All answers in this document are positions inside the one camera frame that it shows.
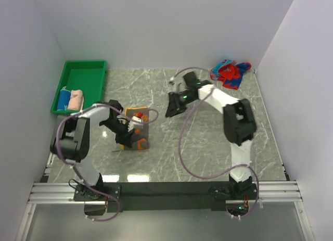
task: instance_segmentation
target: gray wall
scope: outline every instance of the gray wall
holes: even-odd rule
[[[257,67],[293,0],[35,0],[67,59],[111,67]]]
[[[258,81],[287,171],[317,240],[333,240],[333,0],[294,0]]]
[[[43,174],[64,63],[33,0],[0,0],[0,240],[14,240]]]

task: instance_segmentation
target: rolled pink towel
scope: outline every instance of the rolled pink towel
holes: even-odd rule
[[[68,110],[82,110],[84,102],[83,93],[81,90],[72,90],[71,98],[68,103]]]

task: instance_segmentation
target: green plastic bin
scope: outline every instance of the green plastic bin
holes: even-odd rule
[[[101,101],[106,74],[105,60],[75,60],[66,61],[54,97],[51,112],[55,114],[70,114],[74,110],[57,110],[60,90],[82,90],[84,96],[83,109]]]

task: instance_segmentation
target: gray marble surface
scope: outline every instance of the gray marble surface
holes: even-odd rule
[[[118,100],[125,107],[148,106],[160,112],[159,119],[149,126],[150,149],[123,151],[114,141],[114,134],[95,127],[91,132],[89,156],[95,168],[110,182],[173,182],[198,181],[182,167],[177,154],[177,140],[185,113],[165,118],[170,87],[168,81],[175,69],[110,70],[105,81],[104,101]],[[206,72],[197,71],[201,80]],[[251,148],[252,167],[260,180],[285,180],[281,158],[267,118],[263,100],[253,71],[248,71],[238,90],[218,88],[236,98],[250,100],[258,130]],[[192,103],[188,110],[198,102]],[[184,160],[192,172],[216,174],[231,164],[230,145],[223,133],[222,116],[203,104],[188,121],[182,141]],[[49,182],[68,182],[74,173],[55,158]],[[227,176],[215,180],[227,180]]]

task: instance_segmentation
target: rolled blue towel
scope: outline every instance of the rolled blue towel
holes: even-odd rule
[[[69,100],[71,98],[71,91],[63,88],[60,90],[57,110],[67,110]]]

